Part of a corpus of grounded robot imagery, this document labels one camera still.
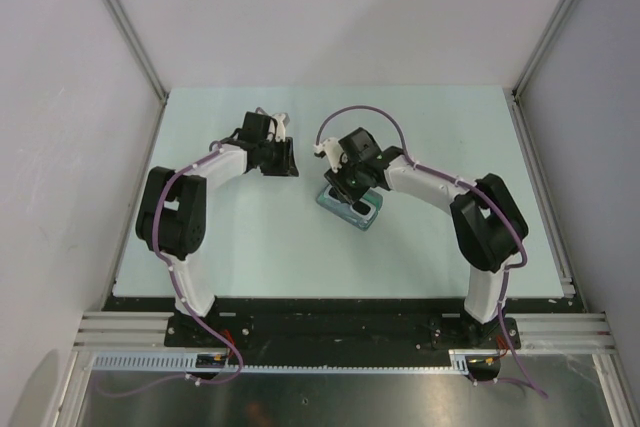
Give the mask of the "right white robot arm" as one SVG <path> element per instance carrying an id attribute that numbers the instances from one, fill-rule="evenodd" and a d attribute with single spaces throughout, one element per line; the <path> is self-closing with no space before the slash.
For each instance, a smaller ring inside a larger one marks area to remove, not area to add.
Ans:
<path id="1" fill-rule="evenodd" d="M 501 177 L 488 174 L 474 183 L 412 161 L 399 147 L 381 149 L 358 128 L 347 136 L 316 143 L 314 155 L 329 169 L 327 209 L 350 212 L 358 221 L 376 216 L 365 196 L 379 188 L 419 199 L 451 216 L 458 248 L 470 264 L 469 287 L 461 323 L 463 340 L 484 348 L 497 336 L 494 318 L 504 296 L 507 260 L 521 251 L 529 229 Z"/>

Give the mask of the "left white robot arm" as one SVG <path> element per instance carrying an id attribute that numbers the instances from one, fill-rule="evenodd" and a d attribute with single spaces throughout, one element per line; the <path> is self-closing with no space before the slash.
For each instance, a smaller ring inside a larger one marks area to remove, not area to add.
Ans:
<path id="1" fill-rule="evenodd" d="M 179 170 L 157 166 L 147 175 L 135 234 L 167 265 L 176 307 L 192 314 L 185 332 L 199 346 L 214 344 L 221 334 L 220 321 L 208 314 L 214 290 L 196 260 L 206 234 L 207 199 L 254 169 L 269 177 L 297 177 L 288 123 L 286 113 L 248 111 L 243 124 L 212 141 L 203 157 Z"/>

